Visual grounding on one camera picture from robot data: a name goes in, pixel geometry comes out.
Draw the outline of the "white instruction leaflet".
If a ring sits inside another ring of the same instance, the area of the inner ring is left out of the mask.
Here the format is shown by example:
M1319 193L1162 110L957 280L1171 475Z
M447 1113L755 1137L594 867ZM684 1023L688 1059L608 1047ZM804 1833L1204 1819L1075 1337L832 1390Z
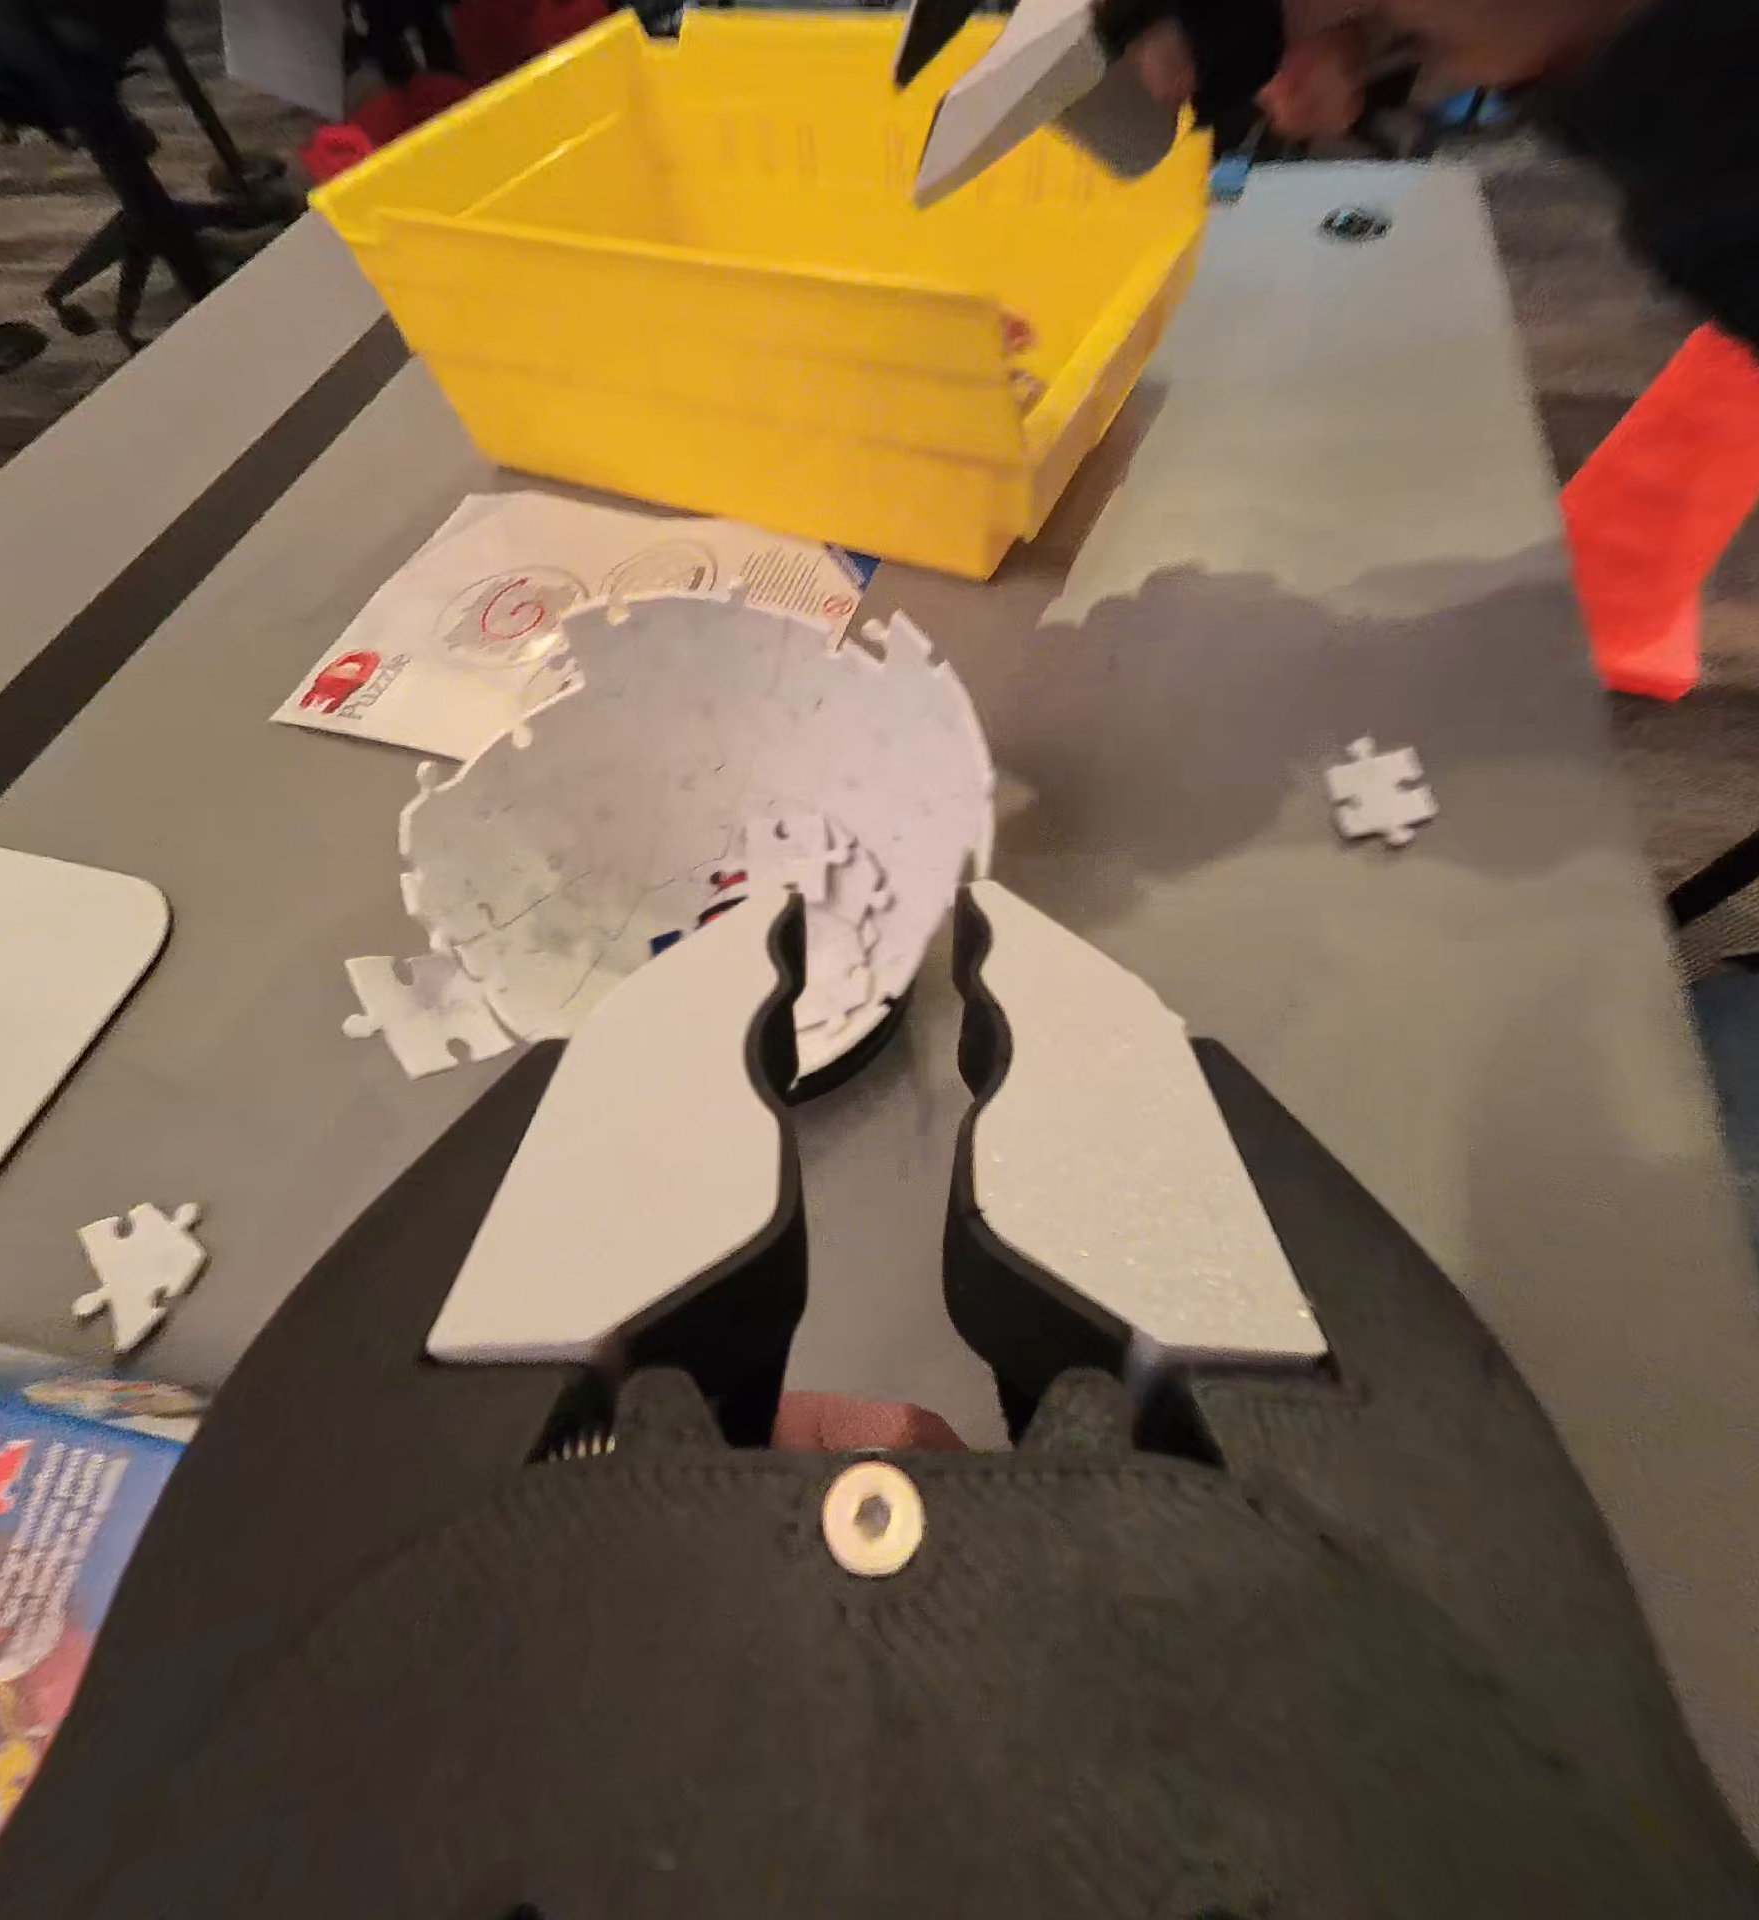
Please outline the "white instruction leaflet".
M721 593L844 636L878 556L721 516L557 495L470 495L403 562L275 723L463 763L578 683L567 616L644 593Z

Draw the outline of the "person's right hand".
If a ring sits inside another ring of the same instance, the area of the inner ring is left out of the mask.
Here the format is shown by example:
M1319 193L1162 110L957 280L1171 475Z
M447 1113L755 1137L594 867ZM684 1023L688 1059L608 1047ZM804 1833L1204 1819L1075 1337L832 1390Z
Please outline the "person's right hand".
M1366 2L1288 2L1286 49L1258 90L1261 117L1283 140L1345 136L1378 83L1418 77L1419 37Z

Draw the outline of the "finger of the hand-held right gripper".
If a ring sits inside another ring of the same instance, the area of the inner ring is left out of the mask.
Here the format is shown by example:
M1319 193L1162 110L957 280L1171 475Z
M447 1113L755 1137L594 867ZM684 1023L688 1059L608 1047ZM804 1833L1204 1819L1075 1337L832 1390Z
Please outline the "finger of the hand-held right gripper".
M1111 53L1098 2L1018 2L988 50L944 93L912 200L937 205L1105 83Z
M907 29L895 53L895 85L912 85L931 59L964 30L974 12L972 0L921 0L909 5Z

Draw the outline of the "white paper sheet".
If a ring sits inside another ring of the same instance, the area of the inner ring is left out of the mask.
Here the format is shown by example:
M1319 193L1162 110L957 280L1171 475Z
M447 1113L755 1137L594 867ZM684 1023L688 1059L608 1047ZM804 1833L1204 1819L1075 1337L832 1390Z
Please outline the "white paper sheet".
M223 66L323 122L347 105L347 2L221 2Z

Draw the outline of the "small puzzle piece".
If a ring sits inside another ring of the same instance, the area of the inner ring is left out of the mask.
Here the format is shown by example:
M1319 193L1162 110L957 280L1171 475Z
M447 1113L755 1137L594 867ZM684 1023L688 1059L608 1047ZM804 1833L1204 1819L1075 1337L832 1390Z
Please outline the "small puzzle piece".
M1325 765L1332 826L1345 842L1406 849L1439 819L1439 800L1413 745L1351 739L1336 763Z
M106 1320L113 1350L136 1353L206 1269L198 1225L198 1202L178 1209L138 1202L124 1215L84 1223L77 1245L91 1283L73 1300L73 1317L77 1323Z

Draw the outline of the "blue puzzle box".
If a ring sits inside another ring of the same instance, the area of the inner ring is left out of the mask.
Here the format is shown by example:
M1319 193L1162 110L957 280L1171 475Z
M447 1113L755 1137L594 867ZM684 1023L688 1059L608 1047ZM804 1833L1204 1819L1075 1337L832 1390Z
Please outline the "blue puzzle box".
M0 1343L0 1830L203 1412L194 1389Z

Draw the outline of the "yellow plastic bin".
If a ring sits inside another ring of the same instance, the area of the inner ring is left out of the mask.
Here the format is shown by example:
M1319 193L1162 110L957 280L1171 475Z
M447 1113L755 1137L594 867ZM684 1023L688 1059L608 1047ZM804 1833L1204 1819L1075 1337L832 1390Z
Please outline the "yellow plastic bin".
M622 12L315 192L502 469L985 582L1105 440L1204 250L1211 142L1116 179L1038 132L917 207L974 17ZM1038 329L1021 416L998 317Z

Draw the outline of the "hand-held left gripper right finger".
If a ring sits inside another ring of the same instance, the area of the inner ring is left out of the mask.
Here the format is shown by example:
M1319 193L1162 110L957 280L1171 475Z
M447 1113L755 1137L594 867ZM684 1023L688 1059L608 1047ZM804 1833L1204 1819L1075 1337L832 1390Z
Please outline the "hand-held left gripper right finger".
M944 1295L1012 1437L1076 1370L1175 1447L1194 1380L1325 1375L1328 1335L1158 987L998 880L957 896L955 983L968 1109Z

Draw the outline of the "black office chair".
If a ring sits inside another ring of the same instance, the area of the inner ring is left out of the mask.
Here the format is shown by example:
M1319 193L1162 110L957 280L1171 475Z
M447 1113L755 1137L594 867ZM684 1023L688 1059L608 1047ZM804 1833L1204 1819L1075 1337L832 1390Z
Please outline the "black office chair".
M213 196L184 200L157 173L157 135L127 102L140 59L157 59L216 150ZM118 272L113 329L128 353L144 347L140 313L157 265L190 303L221 283L210 237L275 237L300 200L285 169L241 150L170 23L167 2L0 2L0 132L38 132L91 156L114 217L43 287L60 329L84 336L98 317L77 303Z

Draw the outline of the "black metal pole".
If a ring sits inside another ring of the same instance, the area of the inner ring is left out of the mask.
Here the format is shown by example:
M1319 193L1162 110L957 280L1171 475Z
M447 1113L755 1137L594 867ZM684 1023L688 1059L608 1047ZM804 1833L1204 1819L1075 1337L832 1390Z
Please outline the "black metal pole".
M1759 827L1720 850L1668 896L1666 912L1676 927L1690 926L1747 890L1759 880Z

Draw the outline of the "colourful puzzle ball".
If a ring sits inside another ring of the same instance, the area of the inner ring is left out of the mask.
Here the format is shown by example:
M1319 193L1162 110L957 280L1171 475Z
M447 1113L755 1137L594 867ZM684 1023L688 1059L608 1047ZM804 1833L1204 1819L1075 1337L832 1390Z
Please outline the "colourful puzzle ball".
M798 1075L914 987L998 826L982 720L909 613L857 640L721 593L567 616L571 692L417 769L400 900L417 957L353 957L348 1039L413 1079L571 1039L632 970L761 889L807 907Z

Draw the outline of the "person's left hand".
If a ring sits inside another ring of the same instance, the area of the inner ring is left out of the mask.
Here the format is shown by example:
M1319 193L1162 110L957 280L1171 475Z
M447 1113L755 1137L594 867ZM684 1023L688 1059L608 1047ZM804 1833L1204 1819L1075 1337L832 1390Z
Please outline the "person's left hand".
M771 1447L825 1453L965 1450L937 1412L821 1389L791 1389L774 1407Z

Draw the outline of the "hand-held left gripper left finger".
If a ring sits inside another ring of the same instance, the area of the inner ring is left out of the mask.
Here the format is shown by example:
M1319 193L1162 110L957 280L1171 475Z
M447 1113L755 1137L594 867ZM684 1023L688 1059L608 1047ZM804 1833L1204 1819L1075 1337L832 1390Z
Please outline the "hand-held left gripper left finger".
M809 1302L804 983L807 907L774 885L611 987L560 1047L437 1309L437 1375L542 1375L548 1420L581 1427L670 1370L732 1446L771 1446Z

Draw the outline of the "orange traffic cone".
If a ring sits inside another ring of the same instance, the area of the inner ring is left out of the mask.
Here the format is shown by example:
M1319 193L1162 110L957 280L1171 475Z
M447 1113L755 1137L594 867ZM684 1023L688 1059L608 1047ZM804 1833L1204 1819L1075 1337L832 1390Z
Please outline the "orange traffic cone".
M1676 702L1703 677L1705 592L1759 505L1759 359L1705 323L1562 489L1599 680Z

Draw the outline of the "person's right forearm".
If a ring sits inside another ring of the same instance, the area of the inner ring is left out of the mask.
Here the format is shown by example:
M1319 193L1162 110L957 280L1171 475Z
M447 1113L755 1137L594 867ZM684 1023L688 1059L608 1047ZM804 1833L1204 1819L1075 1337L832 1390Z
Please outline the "person's right forearm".
M1382 2L1438 70L1528 93L1626 233L1759 359L1759 2Z

